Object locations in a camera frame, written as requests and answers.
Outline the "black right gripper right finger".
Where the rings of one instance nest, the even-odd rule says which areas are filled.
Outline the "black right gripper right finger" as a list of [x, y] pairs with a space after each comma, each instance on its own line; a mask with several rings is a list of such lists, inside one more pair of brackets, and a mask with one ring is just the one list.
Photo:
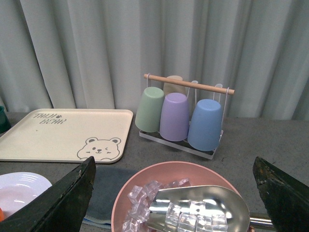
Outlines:
[[309, 230], [309, 187], [262, 157], [253, 175], [267, 214], [278, 232]]

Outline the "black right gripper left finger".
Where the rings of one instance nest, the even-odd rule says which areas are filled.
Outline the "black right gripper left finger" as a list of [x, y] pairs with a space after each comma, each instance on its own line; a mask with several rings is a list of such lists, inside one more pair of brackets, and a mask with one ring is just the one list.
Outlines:
[[94, 157], [0, 223], [2, 232], [78, 232], [92, 197]]

